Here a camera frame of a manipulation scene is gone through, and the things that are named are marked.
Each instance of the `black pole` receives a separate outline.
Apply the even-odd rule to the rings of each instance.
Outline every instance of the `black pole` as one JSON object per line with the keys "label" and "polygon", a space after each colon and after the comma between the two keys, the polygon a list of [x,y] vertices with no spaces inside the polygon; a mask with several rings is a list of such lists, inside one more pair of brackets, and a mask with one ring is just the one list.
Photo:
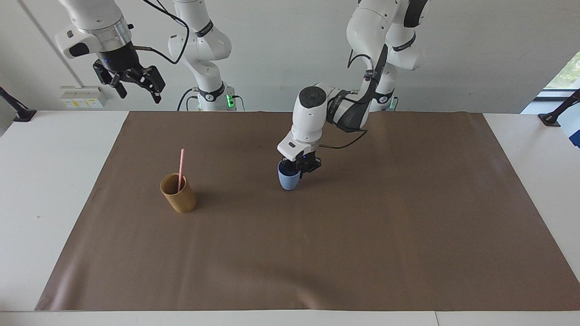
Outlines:
{"label": "black pole", "polygon": [[560,114],[564,113],[566,109],[578,103],[579,101],[580,101],[580,89],[576,90],[574,94],[568,97],[568,99],[566,99],[564,103],[558,106],[558,108],[555,109],[553,112],[538,114],[538,116],[546,126],[559,127],[560,124],[558,123],[558,117],[560,116]]}
{"label": "black pole", "polygon": [[14,108],[14,110],[16,110],[16,118],[14,118],[14,122],[28,122],[30,121],[30,119],[32,119],[32,117],[34,116],[34,114],[36,114],[36,110],[30,110],[28,107],[26,107],[24,104],[22,104],[20,101],[18,101],[17,99],[15,99],[14,97],[12,97],[10,94],[8,94],[7,91],[4,90],[4,88],[0,87],[0,96],[2,96],[3,99],[6,100],[6,102],[8,102],[8,104],[10,104],[10,106],[12,106]]}

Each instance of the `blue object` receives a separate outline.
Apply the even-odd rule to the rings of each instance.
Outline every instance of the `blue object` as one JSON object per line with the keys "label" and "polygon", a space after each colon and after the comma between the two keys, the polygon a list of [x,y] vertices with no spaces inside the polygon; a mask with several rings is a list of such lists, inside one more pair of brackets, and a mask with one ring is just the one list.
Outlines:
{"label": "blue object", "polygon": [[580,148],[580,130],[576,131],[575,134],[570,136],[570,140],[572,140],[572,144],[574,144],[574,146]]}
{"label": "blue object", "polygon": [[280,161],[278,163],[278,179],[284,190],[293,190],[298,185],[298,181],[300,181],[300,172],[290,171]]}

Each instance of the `table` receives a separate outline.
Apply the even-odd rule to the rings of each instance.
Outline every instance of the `table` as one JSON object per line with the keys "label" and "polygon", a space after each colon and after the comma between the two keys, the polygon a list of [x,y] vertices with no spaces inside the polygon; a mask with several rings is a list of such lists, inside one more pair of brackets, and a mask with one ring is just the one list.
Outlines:
{"label": "table", "polygon": [[[39,112],[0,137],[0,310],[31,311],[96,181],[127,112]],[[534,115],[486,114],[562,253],[580,276],[580,151]],[[375,312],[228,311],[0,313],[0,324],[366,324],[577,325],[580,311]]]}

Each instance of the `window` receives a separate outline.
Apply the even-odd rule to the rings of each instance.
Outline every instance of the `window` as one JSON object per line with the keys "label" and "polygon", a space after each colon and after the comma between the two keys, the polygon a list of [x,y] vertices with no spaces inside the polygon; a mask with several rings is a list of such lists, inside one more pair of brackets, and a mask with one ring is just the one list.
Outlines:
{"label": "window", "polygon": [[580,52],[578,52],[562,71],[546,86],[546,89],[580,88]]}

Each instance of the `brown leather mat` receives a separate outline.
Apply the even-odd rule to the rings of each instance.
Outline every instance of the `brown leather mat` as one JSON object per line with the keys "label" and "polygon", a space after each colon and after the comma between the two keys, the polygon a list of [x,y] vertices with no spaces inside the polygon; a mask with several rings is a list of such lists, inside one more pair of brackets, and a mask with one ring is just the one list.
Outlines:
{"label": "brown leather mat", "polygon": [[[290,126],[131,112],[37,310],[580,310],[481,114],[373,113],[292,192],[276,170]],[[181,147],[198,196],[185,215],[159,190]]]}

